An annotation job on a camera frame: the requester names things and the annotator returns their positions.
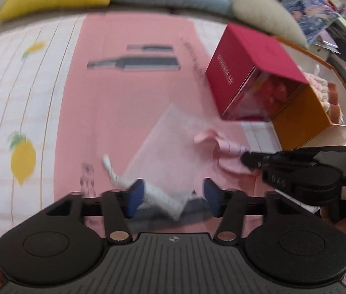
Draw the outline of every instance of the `lemon print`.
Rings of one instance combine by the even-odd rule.
[[[34,171],[37,158],[35,149],[31,141],[20,132],[14,132],[11,135],[10,149],[12,150],[11,171],[19,185],[22,186]]]
[[[42,50],[44,46],[45,46],[45,42],[42,42],[42,41],[34,43],[32,46],[28,47],[27,50],[23,53],[22,58],[26,58],[29,54]]]

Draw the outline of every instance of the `orange box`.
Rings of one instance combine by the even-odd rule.
[[[344,121],[344,124],[333,124],[311,86],[303,85],[294,98],[272,118],[282,149],[346,144],[345,83],[336,70],[321,58],[283,39],[278,38],[278,40],[304,72],[314,72],[318,65],[319,77],[336,85]]]

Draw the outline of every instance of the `pink cloth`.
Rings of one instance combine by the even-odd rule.
[[[176,56],[181,69],[87,69],[89,61],[150,56],[150,52],[127,50],[128,45],[145,44],[173,46],[173,53],[158,54]],[[246,146],[240,123],[219,118],[204,79],[209,61],[193,23],[183,17],[129,12],[89,14],[82,25],[63,94],[55,155],[55,200],[70,191],[86,189],[93,196],[113,188],[102,166],[102,156],[108,154],[121,175],[170,104],[206,120]],[[205,175],[223,187],[237,188],[237,178],[213,167],[207,172]],[[256,195],[254,182],[247,184],[247,193]],[[180,231],[214,232],[216,222],[213,219]]]

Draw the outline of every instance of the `ribbed gray panel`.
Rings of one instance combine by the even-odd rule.
[[[112,247],[88,275],[52,288],[13,283],[0,294],[345,294],[335,283],[292,289],[259,276],[236,248],[207,234],[143,233],[130,245]]]

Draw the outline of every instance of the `red object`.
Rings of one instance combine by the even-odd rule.
[[[307,81],[279,41],[229,23],[206,76],[225,120],[270,120]]]

